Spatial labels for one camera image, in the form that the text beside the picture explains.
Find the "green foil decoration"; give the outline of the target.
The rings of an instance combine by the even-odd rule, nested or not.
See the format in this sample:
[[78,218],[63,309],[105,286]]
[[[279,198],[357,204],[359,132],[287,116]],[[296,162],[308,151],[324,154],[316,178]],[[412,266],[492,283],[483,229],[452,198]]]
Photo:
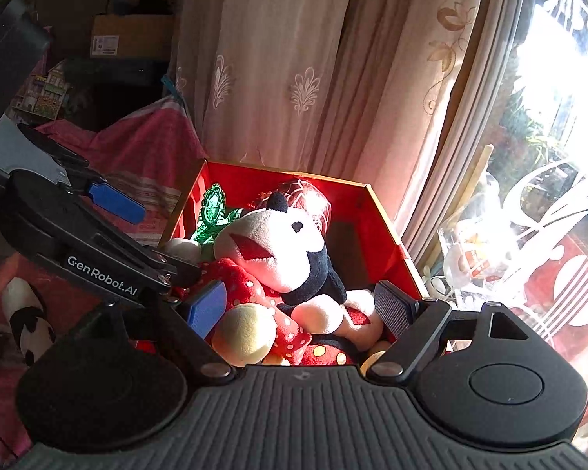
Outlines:
[[219,184],[213,184],[201,202],[191,240],[200,245],[212,244],[223,229],[242,217],[243,211],[243,208],[228,208],[224,190]]

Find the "black white panda plush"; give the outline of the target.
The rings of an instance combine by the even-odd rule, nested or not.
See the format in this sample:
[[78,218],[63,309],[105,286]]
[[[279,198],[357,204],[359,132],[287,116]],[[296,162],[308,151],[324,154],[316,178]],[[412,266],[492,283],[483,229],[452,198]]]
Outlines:
[[4,288],[1,302],[16,347],[24,363],[33,366],[56,342],[56,333],[47,320],[44,303],[30,284],[12,278]]

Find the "brown cardboard box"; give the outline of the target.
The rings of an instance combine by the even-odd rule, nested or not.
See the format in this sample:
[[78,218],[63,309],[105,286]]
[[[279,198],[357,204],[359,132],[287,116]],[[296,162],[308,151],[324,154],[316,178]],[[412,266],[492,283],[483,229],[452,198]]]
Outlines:
[[155,58],[171,54],[175,19],[165,15],[98,15],[91,34],[91,57]]

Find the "miniature house model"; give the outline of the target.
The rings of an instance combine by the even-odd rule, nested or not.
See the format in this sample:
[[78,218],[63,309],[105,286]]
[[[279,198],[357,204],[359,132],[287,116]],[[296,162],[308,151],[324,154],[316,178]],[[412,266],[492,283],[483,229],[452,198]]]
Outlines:
[[11,108],[23,114],[56,120],[69,88],[64,61],[60,61],[46,73],[33,72],[13,98]]

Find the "beige embroidered curtain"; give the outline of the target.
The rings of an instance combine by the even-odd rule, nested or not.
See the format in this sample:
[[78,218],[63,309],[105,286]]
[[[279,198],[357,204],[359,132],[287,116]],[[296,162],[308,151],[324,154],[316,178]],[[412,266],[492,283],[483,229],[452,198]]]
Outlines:
[[208,155],[369,184],[415,260],[532,0],[179,0],[171,72]]

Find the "red gift box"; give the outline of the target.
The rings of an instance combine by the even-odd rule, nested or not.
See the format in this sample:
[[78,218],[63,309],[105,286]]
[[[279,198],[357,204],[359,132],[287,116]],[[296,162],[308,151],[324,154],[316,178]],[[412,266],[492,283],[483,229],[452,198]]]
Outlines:
[[[331,264],[346,290],[373,294],[379,281],[388,280],[413,298],[423,298],[424,286],[373,189],[351,181],[204,161],[193,170],[191,184],[163,233],[161,248],[171,239],[192,237],[201,202],[213,184],[224,190],[228,208],[243,208],[245,214],[258,194],[294,178],[311,181],[331,204],[331,222],[324,239]],[[212,245],[203,245],[206,259],[213,257]]]

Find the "Minnie mouse plush toy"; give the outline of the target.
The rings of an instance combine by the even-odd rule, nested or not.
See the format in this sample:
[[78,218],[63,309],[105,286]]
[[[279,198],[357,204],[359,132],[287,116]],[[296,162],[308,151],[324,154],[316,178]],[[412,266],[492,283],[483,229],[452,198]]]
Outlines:
[[215,236],[171,239],[170,255],[196,265],[194,294],[222,283],[225,305],[207,341],[229,365],[369,367],[390,344],[369,290],[346,290],[322,232],[280,192]]

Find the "pink patterned bed cloth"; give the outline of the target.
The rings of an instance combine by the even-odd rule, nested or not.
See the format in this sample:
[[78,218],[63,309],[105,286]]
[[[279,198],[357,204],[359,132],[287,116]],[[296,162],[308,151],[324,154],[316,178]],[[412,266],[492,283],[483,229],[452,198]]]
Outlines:
[[[39,130],[85,157],[92,169],[145,207],[145,219],[139,225],[118,217],[109,220],[148,246],[159,243],[190,166],[205,156],[193,123],[173,97],[139,109],[99,132],[84,130],[67,120],[45,123]],[[17,255],[0,235],[0,293],[13,277],[38,289],[49,309],[49,322],[57,332],[67,331],[93,307],[92,296],[78,292],[67,281],[49,277]],[[0,326],[5,323],[0,299]],[[12,337],[0,331],[0,469],[11,465],[30,447],[15,413],[15,388],[25,369]]]

